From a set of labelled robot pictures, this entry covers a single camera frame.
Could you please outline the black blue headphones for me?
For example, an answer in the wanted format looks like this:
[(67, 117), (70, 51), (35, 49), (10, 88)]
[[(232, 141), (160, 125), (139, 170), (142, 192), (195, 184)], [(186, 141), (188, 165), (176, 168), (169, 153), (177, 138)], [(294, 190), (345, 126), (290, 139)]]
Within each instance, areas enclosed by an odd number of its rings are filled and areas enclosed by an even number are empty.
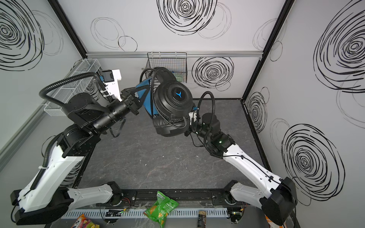
[(172, 137), (188, 131), (193, 96), (167, 68), (145, 68), (135, 93), (151, 117), (157, 134)]

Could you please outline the white headphones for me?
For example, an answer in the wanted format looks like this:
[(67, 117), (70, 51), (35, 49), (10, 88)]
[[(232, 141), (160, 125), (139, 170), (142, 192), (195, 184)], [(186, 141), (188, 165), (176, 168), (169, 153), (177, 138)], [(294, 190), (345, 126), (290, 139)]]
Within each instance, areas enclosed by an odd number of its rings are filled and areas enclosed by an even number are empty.
[(189, 113), (189, 119), (191, 125), (196, 121), (197, 117), (195, 111)]

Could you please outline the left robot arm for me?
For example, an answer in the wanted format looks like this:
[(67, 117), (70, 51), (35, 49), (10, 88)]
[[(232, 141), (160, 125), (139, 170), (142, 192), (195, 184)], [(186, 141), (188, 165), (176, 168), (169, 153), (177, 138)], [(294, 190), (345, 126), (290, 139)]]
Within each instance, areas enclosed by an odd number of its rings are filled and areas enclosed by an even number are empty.
[(35, 178), (24, 189), (12, 192), (13, 210), (10, 217), (13, 223), (48, 224), (76, 208), (98, 203), (118, 205), (124, 201), (122, 190), (113, 181), (84, 189), (63, 186), (75, 166), (93, 153), (101, 134), (111, 130), (115, 123), (124, 124), (128, 113), (138, 114), (144, 97), (136, 97), (136, 92), (149, 91), (149, 85), (124, 89), (119, 92), (121, 99), (115, 99), (105, 107), (88, 93), (77, 94), (67, 103), (48, 95), (63, 85), (91, 77), (97, 78), (98, 75), (82, 73), (57, 81), (40, 91), (40, 97), (59, 105), (73, 124), (49, 142)]

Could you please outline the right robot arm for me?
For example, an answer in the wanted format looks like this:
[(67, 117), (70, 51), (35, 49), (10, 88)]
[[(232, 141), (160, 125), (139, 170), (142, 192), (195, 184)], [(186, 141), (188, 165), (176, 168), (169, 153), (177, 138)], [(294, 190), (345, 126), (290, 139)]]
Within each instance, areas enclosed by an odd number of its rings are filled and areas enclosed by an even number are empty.
[(284, 226), (287, 219), (296, 213), (298, 198), (294, 181), (288, 177), (283, 179), (261, 166), (230, 135), (220, 130), (212, 92), (204, 92), (189, 115), (191, 125), (188, 132), (198, 137), (212, 157), (231, 164), (255, 185), (249, 187), (231, 181), (226, 189), (228, 195), (236, 202), (261, 209), (274, 224)]

